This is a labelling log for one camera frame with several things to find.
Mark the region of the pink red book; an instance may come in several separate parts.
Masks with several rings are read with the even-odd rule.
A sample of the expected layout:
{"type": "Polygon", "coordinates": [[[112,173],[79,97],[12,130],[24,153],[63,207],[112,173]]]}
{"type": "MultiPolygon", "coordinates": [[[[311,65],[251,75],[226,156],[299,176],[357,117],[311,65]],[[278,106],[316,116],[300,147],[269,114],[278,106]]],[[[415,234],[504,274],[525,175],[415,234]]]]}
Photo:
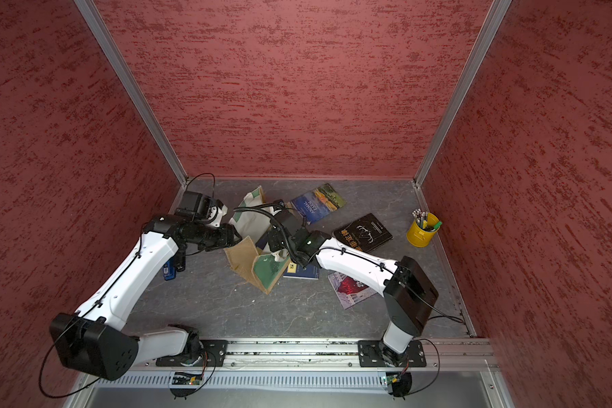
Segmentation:
{"type": "Polygon", "coordinates": [[[343,309],[350,309],[377,294],[362,282],[338,272],[330,273],[328,280],[343,309]]]}

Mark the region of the left aluminium corner post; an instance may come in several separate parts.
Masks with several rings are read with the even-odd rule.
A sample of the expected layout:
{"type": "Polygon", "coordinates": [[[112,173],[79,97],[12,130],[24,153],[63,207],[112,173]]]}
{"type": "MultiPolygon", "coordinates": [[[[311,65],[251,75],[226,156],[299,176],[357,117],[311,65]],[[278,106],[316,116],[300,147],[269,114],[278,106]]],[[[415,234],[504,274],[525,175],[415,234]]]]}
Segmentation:
{"type": "Polygon", "coordinates": [[[161,154],[163,154],[166,162],[173,171],[176,179],[181,187],[185,187],[188,174],[185,171],[178,155],[171,145],[166,133],[164,132],[160,122],[157,120],[149,102],[147,101],[141,87],[138,85],[134,73],[129,68],[125,61],[122,52],[117,46],[116,41],[109,32],[106,23],[104,22],[97,5],[94,1],[75,0],[83,20],[86,22],[93,37],[97,40],[103,54],[108,59],[110,66],[117,74],[122,86],[127,95],[134,104],[137,112],[142,118],[147,129],[151,133],[154,141],[156,141],[161,154]]]}

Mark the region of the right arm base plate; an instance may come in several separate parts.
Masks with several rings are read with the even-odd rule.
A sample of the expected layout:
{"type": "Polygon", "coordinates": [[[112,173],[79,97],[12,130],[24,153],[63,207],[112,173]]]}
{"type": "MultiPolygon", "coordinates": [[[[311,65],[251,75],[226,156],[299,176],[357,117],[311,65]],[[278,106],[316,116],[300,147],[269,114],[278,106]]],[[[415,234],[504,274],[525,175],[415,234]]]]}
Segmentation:
{"type": "Polygon", "coordinates": [[[427,361],[423,345],[413,340],[403,353],[397,353],[382,341],[360,340],[357,343],[361,367],[426,367],[427,361]]]}

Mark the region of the Animal Farm blue book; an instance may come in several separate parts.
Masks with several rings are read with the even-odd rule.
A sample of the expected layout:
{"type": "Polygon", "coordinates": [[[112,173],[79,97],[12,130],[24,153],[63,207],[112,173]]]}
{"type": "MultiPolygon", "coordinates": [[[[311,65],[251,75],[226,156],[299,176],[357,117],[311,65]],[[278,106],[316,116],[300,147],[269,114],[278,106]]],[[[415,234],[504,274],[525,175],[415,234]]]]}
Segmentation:
{"type": "Polygon", "coordinates": [[[307,224],[314,224],[346,205],[343,197],[329,184],[320,185],[290,200],[291,208],[304,216],[307,224]]]}

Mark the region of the black book yellow characters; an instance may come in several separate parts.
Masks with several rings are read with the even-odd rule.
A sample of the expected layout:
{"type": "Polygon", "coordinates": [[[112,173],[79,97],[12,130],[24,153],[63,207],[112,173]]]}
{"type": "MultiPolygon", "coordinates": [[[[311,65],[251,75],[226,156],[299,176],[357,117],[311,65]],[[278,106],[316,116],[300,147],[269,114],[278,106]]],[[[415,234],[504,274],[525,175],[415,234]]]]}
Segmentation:
{"type": "Polygon", "coordinates": [[[374,214],[367,214],[333,231],[341,243],[370,253],[393,239],[393,235],[374,214]]]}

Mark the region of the green burlap canvas bag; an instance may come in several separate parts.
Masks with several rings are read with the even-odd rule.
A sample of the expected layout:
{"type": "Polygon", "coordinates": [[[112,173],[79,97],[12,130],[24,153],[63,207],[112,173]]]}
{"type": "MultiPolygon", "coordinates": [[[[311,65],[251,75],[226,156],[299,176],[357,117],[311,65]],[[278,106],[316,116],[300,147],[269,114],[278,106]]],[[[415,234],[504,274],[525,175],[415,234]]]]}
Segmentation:
{"type": "Polygon", "coordinates": [[[236,275],[269,295],[291,262],[288,251],[270,250],[266,233],[270,231],[272,224],[266,215],[239,211],[239,208],[259,207],[264,204],[266,201],[262,186],[245,195],[229,220],[229,224],[241,236],[241,241],[224,251],[229,266],[236,275]]]}

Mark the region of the aluminium front rail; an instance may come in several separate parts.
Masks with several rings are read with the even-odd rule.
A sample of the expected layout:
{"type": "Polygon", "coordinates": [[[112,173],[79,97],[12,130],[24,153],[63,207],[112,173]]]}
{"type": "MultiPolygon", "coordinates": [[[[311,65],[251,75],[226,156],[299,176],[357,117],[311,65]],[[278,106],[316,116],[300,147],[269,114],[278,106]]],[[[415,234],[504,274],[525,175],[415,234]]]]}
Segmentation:
{"type": "Polygon", "coordinates": [[[378,341],[353,338],[203,340],[207,363],[224,370],[500,370],[488,339],[421,338],[391,363],[378,341]]]}

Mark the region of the aluminium corner post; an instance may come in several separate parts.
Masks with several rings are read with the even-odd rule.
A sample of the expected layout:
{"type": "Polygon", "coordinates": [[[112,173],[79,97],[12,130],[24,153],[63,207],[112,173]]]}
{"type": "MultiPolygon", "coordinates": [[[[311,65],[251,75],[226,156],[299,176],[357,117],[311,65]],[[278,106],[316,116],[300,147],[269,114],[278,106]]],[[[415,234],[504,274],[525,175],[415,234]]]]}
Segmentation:
{"type": "Polygon", "coordinates": [[[442,147],[452,124],[460,111],[476,75],[479,72],[488,50],[503,23],[503,20],[512,4],[511,0],[494,0],[488,9],[484,23],[474,41],[469,57],[462,68],[461,75],[453,90],[452,96],[440,119],[440,123],[433,134],[430,145],[413,179],[414,187],[418,190],[423,188],[424,182],[432,168],[435,158],[442,147]]]}
{"type": "Polygon", "coordinates": [[[86,22],[93,37],[97,40],[103,54],[108,59],[110,66],[117,74],[122,86],[127,95],[134,104],[137,112],[142,118],[147,129],[151,133],[154,141],[156,141],[161,154],[163,154],[166,162],[173,171],[176,179],[181,187],[185,187],[188,174],[185,171],[178,155],[171,145],[166,133],[164,132],[160,122],[157,120],[149,102],[147,101],[141,87],[138,85],[134,73],[129,68],[125,61],[122,52],[117,46],[116,41],[109,32],[106,23],[104,22],[97,5],[94,1],[75,0],[83,20],[86,22]]]}

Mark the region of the dark blue book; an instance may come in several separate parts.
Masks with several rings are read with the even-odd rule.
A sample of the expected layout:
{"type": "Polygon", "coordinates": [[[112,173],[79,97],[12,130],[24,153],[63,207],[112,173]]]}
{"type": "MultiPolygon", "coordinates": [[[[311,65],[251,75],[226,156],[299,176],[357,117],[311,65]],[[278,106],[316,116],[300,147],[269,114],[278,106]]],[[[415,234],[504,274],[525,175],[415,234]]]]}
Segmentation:
{"type": "Polygon", "coordinates": [[[320,270],[314,265],[303,267],[296,263],[289,263],[287,269],[283,273],[285,278],[302,279],[302,280],[318,280],[320,270]]]}

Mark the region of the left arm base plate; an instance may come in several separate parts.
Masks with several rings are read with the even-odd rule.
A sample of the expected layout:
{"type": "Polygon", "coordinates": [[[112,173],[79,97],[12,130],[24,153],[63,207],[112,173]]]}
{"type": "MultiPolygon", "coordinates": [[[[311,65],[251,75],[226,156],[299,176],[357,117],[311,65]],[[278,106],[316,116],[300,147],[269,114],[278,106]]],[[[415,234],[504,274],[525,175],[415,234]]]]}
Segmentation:
{"type": "Polygon", "coordinates": [[[222,367],[229,342],[226,340],[195,340],[179,355],[156,359],[157,367],[222,367]]]}

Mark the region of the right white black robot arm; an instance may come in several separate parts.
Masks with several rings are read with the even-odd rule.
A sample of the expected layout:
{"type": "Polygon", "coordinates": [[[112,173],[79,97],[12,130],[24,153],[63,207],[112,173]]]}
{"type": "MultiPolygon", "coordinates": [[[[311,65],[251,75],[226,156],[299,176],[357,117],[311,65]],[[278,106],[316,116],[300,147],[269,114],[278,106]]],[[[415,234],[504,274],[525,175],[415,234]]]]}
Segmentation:
{"type": "Polygon", "coordinates": [[[389,317],[378,345],[382,359],[391,367],[401,367],[407,362],[410,343],[423,334],[439,297],[414,258],[379,258],[353,249],[326,233],[304,228],[290,235],[284,228],[275,226],[266,236],[271,251],[287,251],[296,264],[315,265],[343,274],[381,295],[389,317]]]}

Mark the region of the right aluminium corner post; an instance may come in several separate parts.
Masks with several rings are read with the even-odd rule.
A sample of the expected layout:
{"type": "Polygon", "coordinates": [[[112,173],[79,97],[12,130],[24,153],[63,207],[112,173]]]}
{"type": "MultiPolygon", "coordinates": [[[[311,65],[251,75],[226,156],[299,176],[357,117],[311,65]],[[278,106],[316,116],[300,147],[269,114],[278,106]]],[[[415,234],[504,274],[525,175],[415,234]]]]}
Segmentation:
{"type": "Polygon", "coordinates": [[[460,111],[476,75],[479,72],[488,50],[503,23],[503,20],[512,4],[511,0],[494,0],[488,9],[484,23],[474,41],[469,57],[462,68],[461,75],[453,90],[452,96],[440,119],[440,123],[433,134],[430,145],[413,179],[414,187],[418,190],[423,188],[424,182],[432,168],[435,158],[442,147],[452,124],[460,111]]]}

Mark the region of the yellow pen cup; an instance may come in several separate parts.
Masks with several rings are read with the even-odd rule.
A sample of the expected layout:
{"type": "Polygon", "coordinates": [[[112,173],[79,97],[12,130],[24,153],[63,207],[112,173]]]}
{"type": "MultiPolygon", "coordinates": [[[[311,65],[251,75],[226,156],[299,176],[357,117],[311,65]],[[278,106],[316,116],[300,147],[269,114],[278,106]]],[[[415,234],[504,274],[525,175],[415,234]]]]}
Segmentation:
{"type": "Polygon", "coordinates": [[[431,212],[426,212],[422,209],[415,210],[412,215],[413,221],[409,231],[406,233],[406,239],[415,248],[426,248],[426,246],[428,246],[430,241],[432,241],[432,239],[438,232],[426,231],[427,226],[429,224],[436,224],[441,220],[438,219],[431,212]]]}

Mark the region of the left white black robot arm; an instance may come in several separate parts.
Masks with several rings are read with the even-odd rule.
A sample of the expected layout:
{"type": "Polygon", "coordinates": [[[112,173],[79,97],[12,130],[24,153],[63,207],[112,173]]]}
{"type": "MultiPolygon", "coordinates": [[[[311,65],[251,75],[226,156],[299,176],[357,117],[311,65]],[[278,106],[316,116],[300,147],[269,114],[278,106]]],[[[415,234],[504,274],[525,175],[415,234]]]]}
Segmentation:
{"type": "Polygon", "coordinates": [[[188,326],[142,336],[123,332],[135,304],[154,276],[172,260],[183,262],[189,245],[201,252],[230,248],[241,241],[230,224],[214,227],[175,215],[146,224],[133,251],[97,292],[73,314],[58,314],[49,331],[63,367],[117,380],[131,367],[168,357],[184,367],[204,364],[207,354],[188,326]]]}

